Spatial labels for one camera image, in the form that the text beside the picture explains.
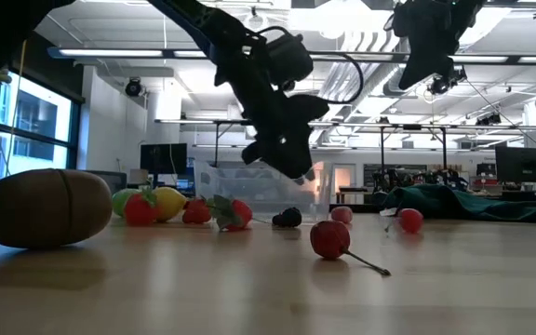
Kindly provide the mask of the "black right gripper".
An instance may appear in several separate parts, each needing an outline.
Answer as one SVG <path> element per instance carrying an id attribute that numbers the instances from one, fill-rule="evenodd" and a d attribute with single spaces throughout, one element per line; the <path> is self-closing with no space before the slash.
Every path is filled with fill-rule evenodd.
<path id="1" fill-rule="evenodd" d="M 409 40 L 409 59 L 398 87 L 408 89 L 432 74 L 447 74 L 458 48 L 453 24 L 462 0 L 405 0 L 397 3 L 392 30 Z"/>

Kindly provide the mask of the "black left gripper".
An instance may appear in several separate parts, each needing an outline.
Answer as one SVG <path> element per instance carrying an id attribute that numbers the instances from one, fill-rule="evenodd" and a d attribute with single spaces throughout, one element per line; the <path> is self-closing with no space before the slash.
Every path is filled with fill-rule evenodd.
<path id="1" fill-rule="evenodd" d="M 243 107 L 242 117 L 257 131 L 255 141 L 244 150 L 244 161 L 260 159 L 297 184 L 305 184 L 315 179 L 309 123 L 323 116 L 328 104 L 309 94 L 287 96 L 273 85 L 267 44 L 256 44 L 249 55 L 235 52 L 223 60 L 217 66 L 215 84 L 232 87 Z"/>

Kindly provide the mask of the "clear plastic container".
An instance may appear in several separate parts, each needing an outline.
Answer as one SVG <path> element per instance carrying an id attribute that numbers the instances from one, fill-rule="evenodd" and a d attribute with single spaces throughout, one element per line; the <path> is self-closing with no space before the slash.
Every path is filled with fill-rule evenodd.
<path id="1" fill-rule="evenodd" d="M 223 197 L 244 201 L 254 214 L 270 219 L 286 208 L 297 208 L 305 221 L 324 220 L 329 213 L 333 165 L 317 162 L 311 180 L 293 180 L 260 162 L 246 166 L 222 162 L 212 167 L 194 163 L 194 189 L 198 197 Z"/>

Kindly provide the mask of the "pink toy peach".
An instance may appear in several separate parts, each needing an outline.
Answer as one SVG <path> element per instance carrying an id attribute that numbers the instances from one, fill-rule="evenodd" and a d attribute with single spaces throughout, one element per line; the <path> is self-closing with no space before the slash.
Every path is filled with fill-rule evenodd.
<path id="1" fill-rule="evenodd" d="M 344 224 L 350 224 L 353 220 L 353 216 L 354 216 L 353 211 L 349 207 L 345 207 L 345 206 L 335 207 L 330 212 L 330 217 L 334 221 L 339 221 Z"/>

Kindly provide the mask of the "dark red toy cherry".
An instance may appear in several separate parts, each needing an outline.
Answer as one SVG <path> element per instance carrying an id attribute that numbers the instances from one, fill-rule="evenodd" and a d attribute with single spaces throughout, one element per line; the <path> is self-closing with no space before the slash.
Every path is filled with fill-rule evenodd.
<path id="1" fill-rule="evenodd" d="M 382 276 L 391 276 L 391 272 L 373 264 L 351 250 L 351 236 L 348 228 L 341 221 L 320 221 L 310 230 L 310 243 L 315 254 L 324 260 L 336 261 L 342 255 L 348 255 L 367 265 Z"/>

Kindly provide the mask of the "small leafy toy strawberry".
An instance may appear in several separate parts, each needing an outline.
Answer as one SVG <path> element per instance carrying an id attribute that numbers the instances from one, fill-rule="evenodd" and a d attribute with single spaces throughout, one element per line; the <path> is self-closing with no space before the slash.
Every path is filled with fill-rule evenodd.
<path id="1" fill-rule="evenodd" d="M 211 220 L 210 210 L 204 199 L 189 200 L 182 214 L 183 223 L 203 224 Z"/>

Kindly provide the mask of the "yellow toy lemon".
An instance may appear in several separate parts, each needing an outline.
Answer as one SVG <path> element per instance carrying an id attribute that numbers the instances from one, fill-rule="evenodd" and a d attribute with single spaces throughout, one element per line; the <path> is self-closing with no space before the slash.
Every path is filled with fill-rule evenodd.
<path id="1" fill-rule="evenodd" d="M 156 197 L 156 220 L 168 221 L 177 216 L 185 206 L 187 198 L 171 187 L 158 187 L 153 190 Z"/>

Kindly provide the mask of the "bright red toy cherry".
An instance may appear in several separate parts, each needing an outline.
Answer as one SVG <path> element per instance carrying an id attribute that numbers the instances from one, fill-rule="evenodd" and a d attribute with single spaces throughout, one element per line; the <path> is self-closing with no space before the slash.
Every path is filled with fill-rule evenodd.
<path id="1" fill-rule="evenodd" d="M 421 212 L 414 208 L 398 208 L 394 217 L 385 218 L 392 219 L 392 221 L 389 221 L 384 228 L 386 233 L 388 233 L 392 227 L 399 227 L 403 232 L 415 235 L 421 230 L 424 222 L 424 217 Z"/>

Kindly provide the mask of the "green toy lime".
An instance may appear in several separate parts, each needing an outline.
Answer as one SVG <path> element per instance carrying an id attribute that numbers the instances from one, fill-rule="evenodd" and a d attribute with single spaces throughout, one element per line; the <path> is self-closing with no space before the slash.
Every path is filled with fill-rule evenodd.
<path id="1" fill-rule="evenodd" d="M 124 217 L 125 205 L 128 199 L 134 195 L 138 194 L 140 191 L 137 189 L 123 189 L 112 196 L 112 207 L 113 213 L 119 217 Z"/>

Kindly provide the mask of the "black ceiling track light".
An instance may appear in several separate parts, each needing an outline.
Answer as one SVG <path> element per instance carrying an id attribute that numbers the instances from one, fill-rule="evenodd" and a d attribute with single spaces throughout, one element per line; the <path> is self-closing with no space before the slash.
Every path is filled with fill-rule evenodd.
<path id="1" fill-rule="evenodd" d="M 442 95 L 466 79 L 464 66 L 454 66 L 447 74 L 436 74 L 427 91 L 433 95 Z"/>

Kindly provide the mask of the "small black computer monitor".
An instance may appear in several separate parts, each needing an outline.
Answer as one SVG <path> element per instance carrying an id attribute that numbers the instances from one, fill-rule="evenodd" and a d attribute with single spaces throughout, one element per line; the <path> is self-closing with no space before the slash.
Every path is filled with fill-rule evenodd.
<path id="1" fill-rule="evenodd" d="M 187 168 L 185 143 L 143 144 L 140 169 L 151 174 L 184 174 Z"/>

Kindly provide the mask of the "large black computer monitor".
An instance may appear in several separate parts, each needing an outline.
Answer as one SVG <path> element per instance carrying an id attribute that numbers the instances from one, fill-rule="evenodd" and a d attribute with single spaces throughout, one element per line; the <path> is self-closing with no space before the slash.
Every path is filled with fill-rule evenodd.
<path id="1" fill-rule="evenodd" d="M 536 148 L 496 147 L 497 177 L 504 182 L 536 182 Z"/>

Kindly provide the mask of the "black round ceiling fixture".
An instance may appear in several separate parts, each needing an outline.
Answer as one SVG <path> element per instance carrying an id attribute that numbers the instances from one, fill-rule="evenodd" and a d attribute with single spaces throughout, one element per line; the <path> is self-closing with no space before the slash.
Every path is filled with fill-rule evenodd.
<path id="1" fill-rule="evenodd" d="M 139 77 L 131 77 L 125 86 L 125 93 L 131 98 L 136 98 L 144 95 L 146 88 Z"/>

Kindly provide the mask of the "long ceiling light bar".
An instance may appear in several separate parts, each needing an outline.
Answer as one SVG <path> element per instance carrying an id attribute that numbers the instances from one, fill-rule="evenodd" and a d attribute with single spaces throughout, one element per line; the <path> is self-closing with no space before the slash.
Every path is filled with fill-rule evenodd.
<path id="1" fill-rule="evenodd" d="M 195 49 L 111 49 L 50 47 L 48 54 L 54 59 L 128 59 L 128 60 L 206 60 L 208 57 Z M 348 52 L 357 62 L 407 63 L 409 53 L 400 52 Z M 536 66 L 536 55 L 493 55 L 462 53 L 450 56 L 456 64 Z"/>

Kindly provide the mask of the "large room window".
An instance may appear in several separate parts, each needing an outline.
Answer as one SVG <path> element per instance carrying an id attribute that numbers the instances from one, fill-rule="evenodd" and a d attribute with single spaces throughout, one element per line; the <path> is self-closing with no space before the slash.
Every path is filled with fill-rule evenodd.
<path id="1" fill-rule="evenodd" d="M 18 74 L 10 77 L 0 85 L 0 180 L 26 170 L 73 168 L 79 104 Z"/>

